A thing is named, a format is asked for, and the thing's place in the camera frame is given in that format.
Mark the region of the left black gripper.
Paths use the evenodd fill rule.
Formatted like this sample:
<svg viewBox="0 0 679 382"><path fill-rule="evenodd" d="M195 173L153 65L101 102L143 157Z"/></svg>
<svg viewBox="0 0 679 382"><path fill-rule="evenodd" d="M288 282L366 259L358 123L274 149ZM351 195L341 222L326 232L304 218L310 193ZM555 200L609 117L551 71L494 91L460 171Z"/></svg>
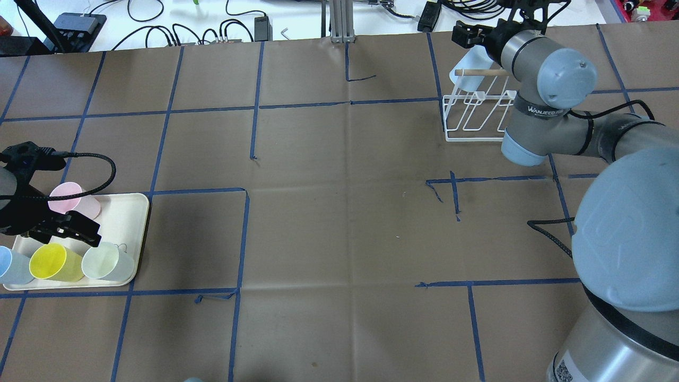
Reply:
<svg viewBox="0 0 679 382"><path fill-rule="evenodd" d="M2 151L2 234L32 238L48 244L53 236L71 238L91 247L100 244L100 224L77 211L65 214L49 209L48 201L60 201L92 195L102 191L102 186L72 196L49 197L31 186L36 171L65 169L66 159L102 155L56 151L39 147L32 141L12 145Z"/></svg>

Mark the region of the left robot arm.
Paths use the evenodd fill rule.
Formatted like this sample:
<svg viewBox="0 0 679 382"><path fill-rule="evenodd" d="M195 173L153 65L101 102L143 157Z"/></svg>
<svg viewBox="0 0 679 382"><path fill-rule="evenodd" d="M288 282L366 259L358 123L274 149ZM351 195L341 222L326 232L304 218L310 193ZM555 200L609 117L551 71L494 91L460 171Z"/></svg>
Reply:
<svg viewBox="0 0 679 382"><path fill-rule="evenodd" d="M36 171L58 171L66 166L66 159L92 157L103 159L111 166L109 179L89 191L46 196L31 186ZM49 208L49 202L72 201L92 196L107 188L116 176L116 165L102 154L57 151L40 147L32 141L12 145L2 151L1 228L7 236L31 238L48 244L52 237L75 239L91 247L99 245L99 223L77 211L60 213Z"/></svg>

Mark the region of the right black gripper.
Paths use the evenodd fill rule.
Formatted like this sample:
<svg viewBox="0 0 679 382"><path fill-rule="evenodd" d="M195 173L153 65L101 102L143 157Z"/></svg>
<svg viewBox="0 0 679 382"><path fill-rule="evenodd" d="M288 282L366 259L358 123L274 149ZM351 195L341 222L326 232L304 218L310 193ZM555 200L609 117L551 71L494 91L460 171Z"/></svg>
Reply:
<svg viewBox="0 0 679 382"><path fill-rule="evenodd" d="M499 19L496 27L481 24L468 25L456 22L451 41L469 49L483 46L487 55L498 64L507 43L523 31L543 36L550 21L560 14L570 1L499 1L499 5L511 10L509 19Z"/></svg>

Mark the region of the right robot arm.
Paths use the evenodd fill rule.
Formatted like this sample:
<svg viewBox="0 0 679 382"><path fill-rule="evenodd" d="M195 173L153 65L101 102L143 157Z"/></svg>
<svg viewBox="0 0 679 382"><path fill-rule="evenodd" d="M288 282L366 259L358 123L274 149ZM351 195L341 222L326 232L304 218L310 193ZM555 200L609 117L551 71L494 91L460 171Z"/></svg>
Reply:
<svg viewBox="0 0 679 382"><path fill-rule="evenodd" d="M677 129L626 105L574 111L597 83L580 51L546 36L548 1L501 1L495 27L457 22L451 39L520 83L502 154L604 160L574 218L570 255L588 299L547 381L677 381Z"/></svg>

